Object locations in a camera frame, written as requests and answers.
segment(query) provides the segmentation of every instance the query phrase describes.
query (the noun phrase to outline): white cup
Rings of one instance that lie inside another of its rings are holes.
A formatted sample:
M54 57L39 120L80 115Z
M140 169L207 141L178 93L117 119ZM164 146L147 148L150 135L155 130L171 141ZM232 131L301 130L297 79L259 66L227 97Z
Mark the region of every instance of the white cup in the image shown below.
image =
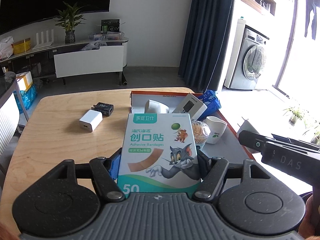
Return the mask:
M168 114L169 107L154 100L148 100L144 106L145 114Z
M211 130L206 142L211 144L217 143L224 133L227 123L215 116L207 116L203 122L205 122Z

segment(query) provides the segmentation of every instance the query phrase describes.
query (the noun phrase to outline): cartoon cat's hand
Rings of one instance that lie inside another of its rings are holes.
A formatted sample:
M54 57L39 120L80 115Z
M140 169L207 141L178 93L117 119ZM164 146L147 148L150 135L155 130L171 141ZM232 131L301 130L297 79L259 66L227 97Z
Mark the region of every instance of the cartoon cat's hand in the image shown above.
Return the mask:
M190 168L193 165L192 160L186 159L186 161L187 161L187 163L181 166L182 169Z
M158 173L159 176L162 176L161 171L162 167L160 165L156 165L153 168L146 169L146 173L150 172L150 178L154 177L156 173Z

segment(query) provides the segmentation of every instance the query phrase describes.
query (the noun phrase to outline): washing machine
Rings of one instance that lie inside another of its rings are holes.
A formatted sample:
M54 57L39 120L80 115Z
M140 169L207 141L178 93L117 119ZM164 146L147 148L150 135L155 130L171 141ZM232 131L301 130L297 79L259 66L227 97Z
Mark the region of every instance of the washing machine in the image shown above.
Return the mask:
M224 85L227 88L254 90L266 63L268 37L245 25L236 64L229 65Z

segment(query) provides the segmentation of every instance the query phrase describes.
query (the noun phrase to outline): number 50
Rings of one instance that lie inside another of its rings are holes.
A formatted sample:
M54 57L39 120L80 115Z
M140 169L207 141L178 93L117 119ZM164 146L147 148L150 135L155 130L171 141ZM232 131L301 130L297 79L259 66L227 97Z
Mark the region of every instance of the number 50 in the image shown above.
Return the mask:
M124 194L129 194L130 193L130 184L124 184L123 186L123 192ZM131 192L139 192L139 186L138 185L132 185L131 186Z

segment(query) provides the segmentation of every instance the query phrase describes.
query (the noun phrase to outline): green balloon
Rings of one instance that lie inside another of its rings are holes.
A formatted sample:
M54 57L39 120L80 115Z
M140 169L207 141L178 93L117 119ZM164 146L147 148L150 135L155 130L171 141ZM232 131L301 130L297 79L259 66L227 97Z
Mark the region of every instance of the green balloon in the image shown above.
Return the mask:
M174 123L173 125L171 125L171 129L172 130L178 130L180 128L180 124L179 123Z

